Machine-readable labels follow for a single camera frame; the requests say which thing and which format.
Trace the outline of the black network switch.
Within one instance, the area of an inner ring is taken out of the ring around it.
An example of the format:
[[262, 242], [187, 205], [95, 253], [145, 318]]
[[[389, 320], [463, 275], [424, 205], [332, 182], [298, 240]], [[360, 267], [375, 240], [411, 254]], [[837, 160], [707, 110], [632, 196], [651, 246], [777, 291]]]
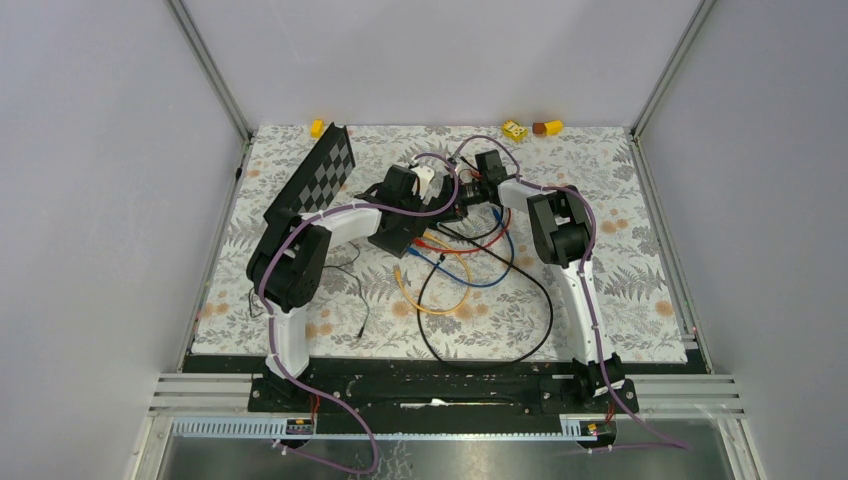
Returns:
[[406, 216], [383, 211], [377, 230], [367, 240], [373, 246], [400, 259], [416, 238], [421, 237], [429, 224], [425, 217]]

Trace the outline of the black white checkerboard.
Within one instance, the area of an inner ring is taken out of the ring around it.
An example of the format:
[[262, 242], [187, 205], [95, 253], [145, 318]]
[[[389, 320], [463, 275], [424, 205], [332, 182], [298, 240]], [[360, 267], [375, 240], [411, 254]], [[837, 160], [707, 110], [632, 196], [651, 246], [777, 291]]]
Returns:
[[263, 214], [270, 224], [283, 210], [327, 209], [356, 166], [349, 132], [331, 123]]

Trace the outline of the small yellow block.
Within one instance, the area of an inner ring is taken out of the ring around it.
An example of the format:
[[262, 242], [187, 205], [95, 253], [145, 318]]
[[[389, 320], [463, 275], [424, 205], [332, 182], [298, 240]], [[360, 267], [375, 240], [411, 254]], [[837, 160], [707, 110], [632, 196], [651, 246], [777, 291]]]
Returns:
[[322, 119], [315, 119], [310, 125], [309, 134], [312, 138], [318, 139], [322, 136], [325, 129], [325, 122]]

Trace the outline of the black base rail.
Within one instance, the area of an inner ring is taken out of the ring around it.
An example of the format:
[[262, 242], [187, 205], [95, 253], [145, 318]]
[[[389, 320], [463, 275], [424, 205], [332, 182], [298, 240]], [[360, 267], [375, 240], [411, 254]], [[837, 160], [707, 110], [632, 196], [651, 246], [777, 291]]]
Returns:
[[433, 360], [314, 358], [300, 375], [302, 390], [274, 375], [262, 356], [189, 355], [190, 374], [245, 374], [251, 413], [295, 414], [294, 430], [320, 434], [554, 434], [562, 415], [598, 423], [639, 411], [632, 380], [614, 395], [569, 362], [491, 362], [450, 367]]

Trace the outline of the brown block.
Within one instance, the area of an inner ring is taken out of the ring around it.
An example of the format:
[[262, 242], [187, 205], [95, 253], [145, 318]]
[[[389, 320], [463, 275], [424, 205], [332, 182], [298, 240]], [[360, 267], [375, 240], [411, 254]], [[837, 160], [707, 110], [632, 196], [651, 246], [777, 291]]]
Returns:
[[532, 132], [536, 136], [546, 136], [547, 126], [545, 123], [537, 122], [532, 124]]

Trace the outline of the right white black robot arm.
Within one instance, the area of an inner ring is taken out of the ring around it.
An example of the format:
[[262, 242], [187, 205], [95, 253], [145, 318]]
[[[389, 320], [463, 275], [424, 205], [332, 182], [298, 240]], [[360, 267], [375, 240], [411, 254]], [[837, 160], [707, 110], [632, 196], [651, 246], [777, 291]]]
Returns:
[[498, 151], [475, 156], [476, 192], [489, 202], [525, 213], [539, 259], [562, 292], [566, 319], [575, 338], [575, 402], [597, 412], [625, 385], [620, 357], [602, 325], [592, 271], [593, 221], [585, 199], [572, 187], [540, 186], [509, 174]]

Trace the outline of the floral patterned table mat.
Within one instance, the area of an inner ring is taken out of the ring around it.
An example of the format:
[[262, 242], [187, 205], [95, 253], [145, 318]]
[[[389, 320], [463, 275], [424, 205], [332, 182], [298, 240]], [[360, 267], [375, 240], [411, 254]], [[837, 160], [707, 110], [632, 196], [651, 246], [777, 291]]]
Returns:
[[[267, 313], [245, 275], [265, 229], [263, 214], [314, 141], [305, 126], [262, 126], [191, 346], [195, 355], [257, 355], [268, 350]], [[573, 185], [598, 222], [593, 274], [607, 334], [626, 362], [686, 359], [661, 250], [621, 127], [568, 128], [509, 142], [505, 166], [539, 185]], [[315, 357], [486, 359], [523, 354], [572, 359], [575, 338], [564, 298], [538, 258], [528, 217], [516, 213], [508, 238], [493, 231], [487, 206], [472, 207], [443, 238], [451, 255], [441, 272], [434, 249], [396, 258], [366, 240], [328, 254], [309, 305], [306, 340]], [[474, 252], [475, 238], [487, 246]]]

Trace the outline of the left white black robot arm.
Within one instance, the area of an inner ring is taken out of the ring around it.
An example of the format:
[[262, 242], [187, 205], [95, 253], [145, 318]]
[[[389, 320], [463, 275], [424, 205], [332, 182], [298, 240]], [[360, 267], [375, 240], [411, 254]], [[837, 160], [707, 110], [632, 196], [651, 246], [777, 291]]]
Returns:
[[272, 214], [248, 263], [254, 291], [268, 310], [268, 369], [279, 376], [272, 398], [288, 411], [309, 401], [310, 385], [299, 377], [310, 361], [307, 305], [320, 284], [330, 249], [365, 239], [397, 258], [423, 235], [428, 221], [452, 213], [460, 192], [454, 167], [441, 178], [401, 165], [349, 204], [305, 217], [290, 210]]

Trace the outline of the yellow owl toy block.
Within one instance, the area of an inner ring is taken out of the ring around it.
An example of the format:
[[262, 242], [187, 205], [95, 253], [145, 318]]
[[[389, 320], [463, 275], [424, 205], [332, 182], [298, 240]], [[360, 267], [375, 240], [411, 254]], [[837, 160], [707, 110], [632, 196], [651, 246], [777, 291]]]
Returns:
[[504, 122], [501, 131], [506, 138], [516, 143], [522, 142], [528, 135], [527, 128], [513, 120]]

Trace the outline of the yellow rectangular block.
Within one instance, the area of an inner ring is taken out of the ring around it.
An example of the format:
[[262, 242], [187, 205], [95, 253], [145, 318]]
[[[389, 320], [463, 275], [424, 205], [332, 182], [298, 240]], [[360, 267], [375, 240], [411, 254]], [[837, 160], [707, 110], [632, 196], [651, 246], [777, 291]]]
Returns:
[[564, 123], [561, 120], [553, 120], [544, 123], [545, 135], [555, 136], [562, 132]]

